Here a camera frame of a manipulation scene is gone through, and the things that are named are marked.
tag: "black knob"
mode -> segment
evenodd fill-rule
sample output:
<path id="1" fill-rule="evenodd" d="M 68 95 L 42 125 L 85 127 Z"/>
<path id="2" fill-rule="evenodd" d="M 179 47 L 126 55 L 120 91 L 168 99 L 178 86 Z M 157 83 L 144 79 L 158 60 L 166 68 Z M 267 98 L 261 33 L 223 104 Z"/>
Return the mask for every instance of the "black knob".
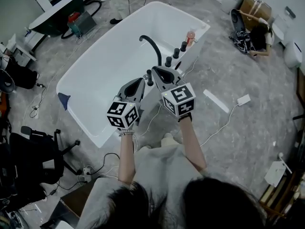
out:
<path id="1" fill-rule="evenodd" d="M 186 51 L 186 46 L 187 46 L 187 42 L 182 42 L 180 51 L 185 52 Z"/>
<path id="2" fill-rule="evenodd" d="M 152 86 L 153 85 L 153 78 L 152 78 L 152 71 L 151 70 L 147 70 L 147 85 L 148 86 Z"/>
<path id="3" fill-rule="evenodd" d="M 180 53 L 180 49 L 175 48 L 175 50 L 173 51 L 173 58 L 178 59 L 179 58 L 179 53 Z"/>
<path id="4" fill-rule="evenodd" d="M 166 57 L 165 66 L 171 67 L 171 65 L 172 65 L 172 57 Z"/>

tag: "marble floor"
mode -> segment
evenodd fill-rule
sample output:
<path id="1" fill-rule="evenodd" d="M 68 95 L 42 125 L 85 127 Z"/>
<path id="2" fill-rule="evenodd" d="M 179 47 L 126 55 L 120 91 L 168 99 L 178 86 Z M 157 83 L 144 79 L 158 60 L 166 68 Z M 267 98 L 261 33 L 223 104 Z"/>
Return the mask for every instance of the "marble floor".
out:
<path id="1" fill-rule="evenodd" d="M 228 114 L 216 106 L 203 91 L 212 92 L 230 109 L 236 99 L 249 94 L 251 102 L 237 107 L 230 124 L 219 134 L 211 138 L 203 147 L 209 166 L 217 167 L 232 181 L 239 183 L 259 198 L 267 187 L 264 176 L 277 154 L 286 156 L 293 145 L 296 127 L 292 117 L 303 112 L 295 95 L 296 71 L 288 69 L 283 61 L 283 49 L 280 45 L 272 47 L 270 57 L 256 60 L 241 54 L 229 40 L 231 24 L 229 15 L 221 11 L 217 0 L 158 0 L 175 6 L 208 23 L 211 28 L 194 70 L 186 81 L 191 82 L 197 95 L 196 110 L 193 113 L 193 125 L 199 142 L 203 143 L 212 133 L 223 126 Z M 133 11 L 144 4 L 144 0 L 130 0 Z M 65 112 L 56 95 L 56 84 L 69 67 L 112 26 L 109 2 L 94 16 L 98 27 L 84 38 L 71 37 L 62 40 L 60 37 L 47 38 L 38 47 L 35 54 L 38 59 L 30 68 L 40 73 L 39 82 L 49 86 L 39 109 L 39 118 L 29 117 L 31 107 L 26 111 L 33 98 L 41 93 L 41 88 L 31 90 L 18 88 L 10 96 L 11 112 L 9 119 L 13 132 L 19 133 L 22 123 L 32 129 L 51 134 L 56 128 L 61 129 L 63 146 L 81 141 L 65 156 L 67 162 L 75 168 L 91 165 L 99 168 L 103 157 L 110 151 L 119 152 L 119 147 L 98 149 L 87 135 L 80 129 L 68 112 Z M 158 106 L 143 120 L 139 133 L 143 133 L 151 118 L 157 113 Z M 181 133 L 175 118 L 163 107 L 159 115 L 152 121 L 149 131 L 139 139 L 139 145 L 150 144 L 158 147 L 162 136 L 171 132 L 177 141 L 181 141 Z M 118 165 L 116 157 L 108 156 L 102 172 Z M 109 175 L 116 175 L 117 168 Z M 60 179 L 61 186 L 71 187 L 77 177 L 65 170 Z M 47 194 L 56 185 L 43 184 Z M 46 202 L 39 201 L 26 206 L 21 212 L 31 228 L 39 228 L 46 222 L 54 210 L 59 198 L 68 191 L 61 188 Z"/>

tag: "blue cloth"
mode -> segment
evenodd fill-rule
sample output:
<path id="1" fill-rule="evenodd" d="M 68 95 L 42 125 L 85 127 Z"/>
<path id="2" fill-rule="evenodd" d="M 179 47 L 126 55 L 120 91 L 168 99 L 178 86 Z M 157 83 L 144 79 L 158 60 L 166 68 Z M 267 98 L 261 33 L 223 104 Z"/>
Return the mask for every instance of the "blue cloth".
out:
<path id="1" fill-rule="evenodd" d="M 68 109 L 68 100 L 69 100 L 69 98 L 70 98 L 71 96 L 70 96 L 70 95 L 67 96 L 67 95 L 62 94 L 62 93 L 58 93 L 57 95 L 58 95 L 58 98 L 59 98 L 59 100 L 60 100 L 60 102 L 61 102 L 63 108 L 64 108 L 65 110 L 67 110 L 67 109 Z"/>

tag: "wristband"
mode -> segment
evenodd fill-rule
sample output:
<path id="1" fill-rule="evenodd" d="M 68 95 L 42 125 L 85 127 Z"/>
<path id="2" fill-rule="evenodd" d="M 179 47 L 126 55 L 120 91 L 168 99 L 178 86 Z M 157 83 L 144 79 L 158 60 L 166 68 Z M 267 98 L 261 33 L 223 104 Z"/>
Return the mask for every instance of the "wristband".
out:
<path id="1" fill-rule="evenodd" d="M 133 135 L 135 133 L 135 131 L 134 130 L 130 130 L 130 129 L 122 129 L 121 131 L 120 131 L 120 134 L 119 134 L 119 136 L 123 136 L 123 135 Z"/>
<path id="2" fill-rule="evenodd" d="M 183 120 L 183 119 L 186 118 L 186 117 L 190 117 L 191 121 L 193 120 L 191 112 L 188 112 L 187 114 L 181 116 L 181 117 L 179 118 L 178 122 L 180 122 L 181 120 Z"/>

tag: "orange bottle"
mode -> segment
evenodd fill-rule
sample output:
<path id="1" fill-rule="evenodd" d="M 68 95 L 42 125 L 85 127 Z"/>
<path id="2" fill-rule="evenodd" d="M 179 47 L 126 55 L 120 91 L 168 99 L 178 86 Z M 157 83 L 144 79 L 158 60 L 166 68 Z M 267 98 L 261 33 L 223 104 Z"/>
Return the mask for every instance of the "orange bottle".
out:
<path id="1" fill-rule="evenodd" d="M 187 33 L 186 39 L 185 39 L 185 41 L 187 43 L 187 47 L 190 47 L 192 45 L 194 39 L 195 39 L 195 32 L 193 30 L 190 30 Z"/>

